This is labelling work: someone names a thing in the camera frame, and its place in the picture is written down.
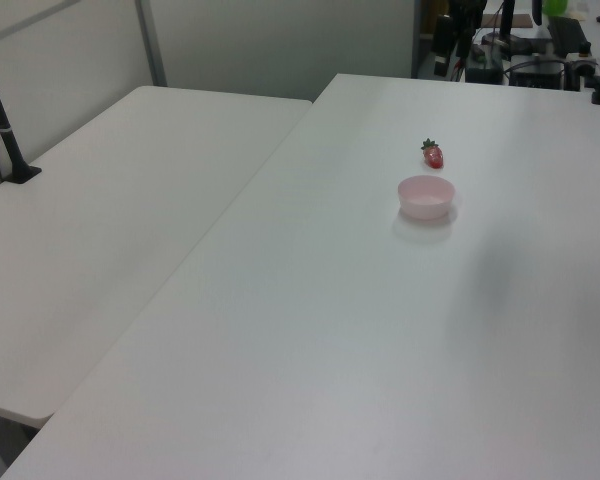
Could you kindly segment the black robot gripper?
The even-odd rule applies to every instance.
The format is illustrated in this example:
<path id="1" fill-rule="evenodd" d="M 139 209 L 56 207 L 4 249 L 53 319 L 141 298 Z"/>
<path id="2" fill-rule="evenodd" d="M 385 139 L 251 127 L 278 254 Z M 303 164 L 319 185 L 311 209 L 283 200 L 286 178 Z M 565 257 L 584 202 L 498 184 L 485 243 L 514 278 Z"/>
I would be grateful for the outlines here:
<path id="1" fill-rule="evenodd" d="M 473 37 L 481 26 L 485 2 L 479 0 L 449 1 L 447 14 L 437 16 L 432 42 L 434 56 L 433 73 L 446 77 L 449 71 L 450 56 L 456 49 L 458 58 L 467 58 Z"/>

